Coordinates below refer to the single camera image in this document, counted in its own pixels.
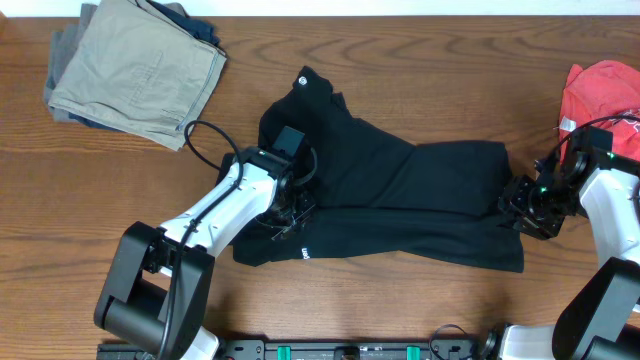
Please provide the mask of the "red printed t-shirt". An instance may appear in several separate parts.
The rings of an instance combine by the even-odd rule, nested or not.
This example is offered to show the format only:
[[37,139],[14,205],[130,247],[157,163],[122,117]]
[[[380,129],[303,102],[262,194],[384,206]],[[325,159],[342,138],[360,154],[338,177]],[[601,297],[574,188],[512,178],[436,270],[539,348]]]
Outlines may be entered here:
[[596,127],[613,134],[612,151],[639,160],[639,71],[605,60],[586,69],[573,65],[562,93],[559,139],[578,126],[613,115],[632,119],[600,122]]

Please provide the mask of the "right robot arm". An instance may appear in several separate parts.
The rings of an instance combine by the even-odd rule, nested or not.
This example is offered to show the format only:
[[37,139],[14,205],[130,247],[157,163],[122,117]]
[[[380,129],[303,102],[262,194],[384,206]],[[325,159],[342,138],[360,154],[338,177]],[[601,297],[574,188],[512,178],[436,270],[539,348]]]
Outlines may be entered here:
[[561,192],[530,192],[526,220],[548,239],[580,212],[594,236],[599,269],[549,326],[507,325],[489,333],[481,359],[639,360],[639,164],[609,151],[577,151]]

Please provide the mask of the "black t-shirt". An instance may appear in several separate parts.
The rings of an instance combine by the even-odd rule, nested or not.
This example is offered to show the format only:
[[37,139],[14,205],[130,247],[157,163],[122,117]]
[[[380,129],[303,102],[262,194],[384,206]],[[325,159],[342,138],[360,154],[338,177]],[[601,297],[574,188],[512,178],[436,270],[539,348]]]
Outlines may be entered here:
[[303,174],[314,209],[281,240],[264,222],[247,225],[232,243],[238,263],[402,251],[523,271],[520,236],[498,207],[512,177],[504,144],[411,144],[352,116],[342,94],[310,67],[262,116],[259,144],[272,145],[285,127],[302,132],[313,149]]

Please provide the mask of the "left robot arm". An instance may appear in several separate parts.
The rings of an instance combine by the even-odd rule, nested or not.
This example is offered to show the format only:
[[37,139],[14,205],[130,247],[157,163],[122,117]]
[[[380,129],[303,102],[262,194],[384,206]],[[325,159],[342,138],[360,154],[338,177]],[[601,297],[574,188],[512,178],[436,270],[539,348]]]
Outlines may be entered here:
[[315,152],[275,145],[244,150],[215,188],[179,216],[122,235],[94,312],[95,324],[155,359],[212,359],[219,339],[202,323],[216,258],[250,223],[272,241],[313,207],[303,185]]

